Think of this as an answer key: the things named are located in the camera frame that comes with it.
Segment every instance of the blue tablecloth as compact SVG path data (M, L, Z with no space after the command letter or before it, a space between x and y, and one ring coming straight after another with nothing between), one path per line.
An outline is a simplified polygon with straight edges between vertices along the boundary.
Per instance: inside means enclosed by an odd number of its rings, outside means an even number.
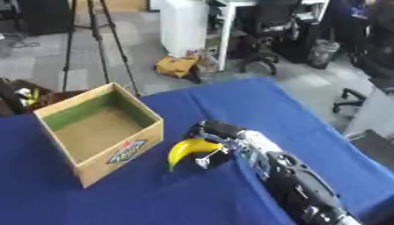
M204 171L171 146L197 121L259 130L299 156L367 224L394 208L394 176L311 115L271 79L253 78L142 98L164 118L164 142L81 189L33 115L0 119L2 224L266 224L292 221L238 158Z

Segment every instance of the banana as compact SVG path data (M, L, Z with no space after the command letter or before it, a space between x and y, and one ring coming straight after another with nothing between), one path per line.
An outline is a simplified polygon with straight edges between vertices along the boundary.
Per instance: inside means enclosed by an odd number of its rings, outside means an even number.
M204 138L190 138L179 142L172 147L168 155L170 171L182 158L193 152L212 152L221 147L222 144L207 142Z

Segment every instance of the white container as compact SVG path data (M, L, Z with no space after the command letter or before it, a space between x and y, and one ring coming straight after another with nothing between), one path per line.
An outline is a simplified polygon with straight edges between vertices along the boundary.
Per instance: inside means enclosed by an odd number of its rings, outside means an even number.
M160 21L161 42L171 56L205 48L208 6L202 0L164 0Z

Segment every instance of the cardboard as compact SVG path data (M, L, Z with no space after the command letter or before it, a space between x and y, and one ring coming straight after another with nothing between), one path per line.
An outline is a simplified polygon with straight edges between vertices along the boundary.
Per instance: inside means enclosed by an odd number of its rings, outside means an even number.
M163 140L163 119L116 83L34 113L83 187Z
M185 58L174 58L166 56L156 64L156 70L160 74L183 77L190 72L190 68L199 60L199 56L189 56Z

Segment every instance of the tripod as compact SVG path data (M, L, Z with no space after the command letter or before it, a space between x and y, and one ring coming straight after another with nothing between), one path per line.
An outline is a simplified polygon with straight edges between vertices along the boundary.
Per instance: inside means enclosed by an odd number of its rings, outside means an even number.
M125 64L126 71L128 73L128 76L130 78L131 84L133 85L133 88L135 90L135 95L137 97L140 97L140 93L135 85L135 80L133 78L133 75L131 73L130 67L128 66L128 58L125 55L125 52L121 46L120 40L118 33L115 30L115 24L111 18L111 15L109 13L108 7L106 6L105 0L99 0L100 4L103 8L104 14L106 15L106 20L108 22L108 26L111 29L111 32L113 34L113 37L116 42L116 46L118 47L121 59L123 60L123 63ZM110 83L109 80L109 75L108 75L108 67L106 65L106 51L103 47L103 37L101 36L101 33L99 32L99 28L103 26L99 26L97 23L97 15L96 12L94 11L94 2L93 0L87 0L88 3L88 12L89 12L89 17L91 19L91 25L89 27L82 27L82 28L88 28L91 29L91 34L93 36L93 39L97 41L98 43L98 50L99 50L99 55L100 55L100 60L101 60L101 67L103 69L104 73L104 78L106 80L106 83ZM69 78L69 59L71 57L71 45L72 45L72 40L73 40L73 35L74 35L74 30L76 27L81 27L81 26L76 26L75 20L76 20L76 10L77 10L77 0L72 0L71 3L71 23L69 26L69 37L67 39L67 53L66 53L66 62L63 68L64 72L64 80L63 80L63 91L66 91L67 89L67 82Z

